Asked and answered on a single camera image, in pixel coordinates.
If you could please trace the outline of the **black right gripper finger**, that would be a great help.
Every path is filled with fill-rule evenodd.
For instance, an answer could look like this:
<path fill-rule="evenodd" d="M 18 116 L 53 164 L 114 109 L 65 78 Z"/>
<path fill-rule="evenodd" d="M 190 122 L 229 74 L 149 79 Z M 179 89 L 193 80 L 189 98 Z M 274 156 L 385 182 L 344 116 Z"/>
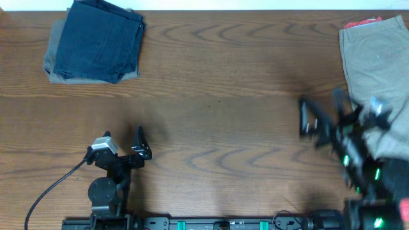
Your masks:
<path fill-rule="evenodd" d="M 298 100 L 300 110 L 299 133 L 302 137 L 315 137 L 318 141 L 329 141 L 332 120 L 314 100 L 301 97 Z"/>
<path fill-rule="evenodd" d="M 335 90 L 333 90 L 333 96 L 336 103 L 337 115 L 340 120 L 358 120 L 357 112 L 352 111 L 347 114 L 344 111 L 345 102 L 349 102 L 351 105 L 358 105 L 358 102 L 355 99 L 340 88 L 335 88 Z"/>

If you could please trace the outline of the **khaki shorts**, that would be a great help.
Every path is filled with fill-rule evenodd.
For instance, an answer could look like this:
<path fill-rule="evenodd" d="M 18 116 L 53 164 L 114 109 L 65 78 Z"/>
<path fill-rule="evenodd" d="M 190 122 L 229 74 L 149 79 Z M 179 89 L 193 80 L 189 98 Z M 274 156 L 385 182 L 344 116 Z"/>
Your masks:
<path fill-rule="evenodd" d="M 391 107 L 389 131 L 365 133 L 374 158 L 408 160 L 408 28 L 402 16 L 339 31 L 344 76 L 352 98 Z"/>

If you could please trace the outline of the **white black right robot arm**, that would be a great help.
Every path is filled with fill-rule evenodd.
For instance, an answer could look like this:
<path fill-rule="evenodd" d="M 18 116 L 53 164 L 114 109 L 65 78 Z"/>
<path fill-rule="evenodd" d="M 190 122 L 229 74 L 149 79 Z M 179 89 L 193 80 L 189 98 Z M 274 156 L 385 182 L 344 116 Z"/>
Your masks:
<path fill-rule="evenodd" d="M 395 157 L 374 158 L 364 137 L 366 131 L 389 131 L 391 108 L 372 98 L 359 103 L 341 90 L 334 90 L 338 122 L 334 123 L 308 96 L 298 100 L 302 137 L 316 137 L 316 148 L 330 145 L 342 167 L 346 184 L 360 199 L 347 199 L 344 210 L 317 210 L 301 221 L 302 229 L 404 229 L 402 216 L 408 200 L 404 180 L 408 161 Z"/>

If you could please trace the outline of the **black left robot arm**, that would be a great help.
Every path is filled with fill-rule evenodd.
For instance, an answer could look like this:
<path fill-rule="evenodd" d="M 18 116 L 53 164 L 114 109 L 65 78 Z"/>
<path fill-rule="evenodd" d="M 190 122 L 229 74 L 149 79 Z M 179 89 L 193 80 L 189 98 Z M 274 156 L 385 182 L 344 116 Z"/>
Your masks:
<path fill-rule="evenodd" d="M 144 167 L 145 161 L 152 159 L 142 126 L 137 127 L 131 150 L 135 151 L 133 155 L 119 156 L 118 145 L 108 131 L 87 148 L 86 163 L 94 164 L 107 173 L 94 180 L 88 188 L 92 229 L 143 228 L 139 217 L 125 212 L 132 170 Z"/>

